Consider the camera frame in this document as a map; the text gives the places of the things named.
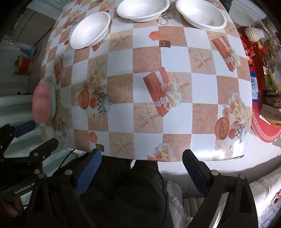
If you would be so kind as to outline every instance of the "screw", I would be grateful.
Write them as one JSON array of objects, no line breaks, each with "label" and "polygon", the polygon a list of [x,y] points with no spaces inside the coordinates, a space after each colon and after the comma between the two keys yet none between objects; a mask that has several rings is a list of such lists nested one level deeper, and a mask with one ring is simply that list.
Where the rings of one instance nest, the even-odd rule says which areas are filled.
[{"label": "screw", "polygon": [[239,177],[240,177],[241,179],[245,179],[245,178],[246,178],[246,176],[245,176],[243,173],[240,173],[240,174],[239,174]]},{"label": "screw", "polygon": [[40,173],[40,174],[38,175],[38,178],[39,178],[39,179],[42,179],[44,176],[45,176],[44,173]]},{"label": "screw", "polygon": [[219,174],[219,172],[217,170],[212,170],[211,174],[214,175],[214,176],[217,176]]},{"label": "screw", "polygon": [[72,174],[72,170],[68,169],[64,173],[65,173],[65,175],[71,175]]}]

